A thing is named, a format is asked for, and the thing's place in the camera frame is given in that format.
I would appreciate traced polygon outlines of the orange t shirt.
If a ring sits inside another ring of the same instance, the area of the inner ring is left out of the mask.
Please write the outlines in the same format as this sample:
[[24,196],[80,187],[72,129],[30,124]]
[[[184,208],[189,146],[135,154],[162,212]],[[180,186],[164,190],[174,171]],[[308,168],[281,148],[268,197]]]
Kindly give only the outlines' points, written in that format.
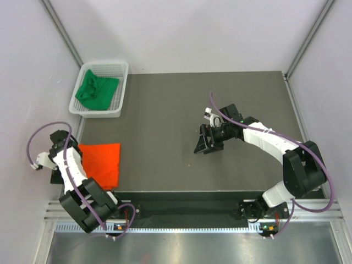
[[104,190],[113,190],[119,183],[120,143],[84,145],[82,151],[82,165],[88,178],[94,180]]

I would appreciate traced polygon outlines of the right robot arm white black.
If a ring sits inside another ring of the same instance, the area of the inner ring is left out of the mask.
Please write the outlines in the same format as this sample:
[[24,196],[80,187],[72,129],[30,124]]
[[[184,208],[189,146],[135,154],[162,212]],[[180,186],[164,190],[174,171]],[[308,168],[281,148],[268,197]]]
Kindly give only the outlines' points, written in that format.
[[327,181],[324,163],[314,142],[302,143],[278,136],[258,119],[243,118],[234,104],[221,108],[218,114],[207,107],[203,117],[208,122],[200,125],[195,154],[221,151],[225,141],[240,139],[258,147],[282,165],[283,179],[250,205],[255,211],[255,218],[270,217],[281,204],[300,199]]

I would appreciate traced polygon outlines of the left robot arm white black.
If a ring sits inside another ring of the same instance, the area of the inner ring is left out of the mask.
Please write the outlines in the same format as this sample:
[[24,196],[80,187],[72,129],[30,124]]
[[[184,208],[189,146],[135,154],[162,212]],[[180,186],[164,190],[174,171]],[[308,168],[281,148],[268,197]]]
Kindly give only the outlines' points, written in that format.
[[107,230],[109,217],[119,218],[125,206],[110,191],[105,191],[83,168],[83,153],[68,131],[57,130],[50,135],[52,147],[38,154],[30,166],[38,171],[44,167],[58,173],[64,193],[60,205],[86,233],[97,227]]

